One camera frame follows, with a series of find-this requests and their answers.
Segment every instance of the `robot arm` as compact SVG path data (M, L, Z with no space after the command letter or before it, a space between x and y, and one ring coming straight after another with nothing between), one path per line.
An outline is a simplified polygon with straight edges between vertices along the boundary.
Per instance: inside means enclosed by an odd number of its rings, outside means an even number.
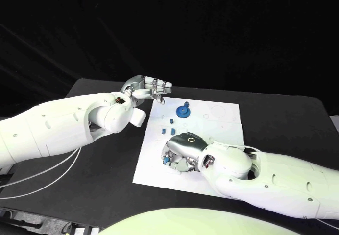
M139 127L144 99L164 102L171 83L141 75L119 92L83 95L38 104L0 121L0 168L25 159L63 154L118 133L128 122Z
M224 198L294 218L339 219L339 171L294 157L183 133L167 141L161 159L180 172L198 171Z

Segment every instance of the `robot forearm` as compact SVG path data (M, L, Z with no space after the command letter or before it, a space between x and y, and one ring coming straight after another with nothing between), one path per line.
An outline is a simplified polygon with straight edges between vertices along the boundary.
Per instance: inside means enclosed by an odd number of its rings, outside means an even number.
M183 133L167 141L165 165L194 165L177 170L197 169L226 198L289 217L339 219L339 171L285 155L259 151L245 154L216 141L207 145L198 138Z
M0 168L74 150L118 133L128 122L139 127L145 113L135 106L145 98L162 102L170 87L170 83L138 75L119 92L46 102L0 121Z

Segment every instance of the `robotic hand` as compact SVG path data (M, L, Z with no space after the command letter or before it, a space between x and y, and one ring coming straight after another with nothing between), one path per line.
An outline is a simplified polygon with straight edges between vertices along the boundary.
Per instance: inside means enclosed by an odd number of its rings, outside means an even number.
M239 147L181 133L165 143L162 163L198 171L224 198L294 218L339 219L339 171L255 148L246 154Z
M128 122L139 127L145 113L135 107L144 99L164 103L170 88L171 83L138 75L119 92L46 102L0 121L0 168L74 150L118 133Z

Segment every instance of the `black table surface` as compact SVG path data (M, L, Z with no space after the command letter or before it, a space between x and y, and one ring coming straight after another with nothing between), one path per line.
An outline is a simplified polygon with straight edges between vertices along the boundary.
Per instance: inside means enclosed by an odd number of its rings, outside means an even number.
M121 86L119 82L80 79L67 97L118 91ZM171 94L165 96L236 103L246 145L339 170L339 135L317 99L183 87L173 87ZM151 101L147 100L138 108L148 114ZM336 233L314 219L285 217L242 201L134 184L145 126L147 118L139 128L128 124L119 134L105 136L85 146L63 178L31 195L0 200L0 207L99 227L155 209L207 208L248 215L301 234ZM38 173L67 155L21 162L11 181ZM31 180L8 186L0 197L28 193L47 185L70 162Z

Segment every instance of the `white paper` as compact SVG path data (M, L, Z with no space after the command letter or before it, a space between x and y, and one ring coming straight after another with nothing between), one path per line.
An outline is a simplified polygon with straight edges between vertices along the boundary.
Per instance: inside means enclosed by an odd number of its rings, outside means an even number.
M175 108L186 101L190 115L180 118L175 115ZM161 150L171 138L171 128L175 135L186 132L198 135L207 144L211 143L209 139L211 137L219 142L243 145L237 104L175 98L165 98L164 105L152 101L132 179L132 183L136 184L219 197L198 172L180 173L162 164Z

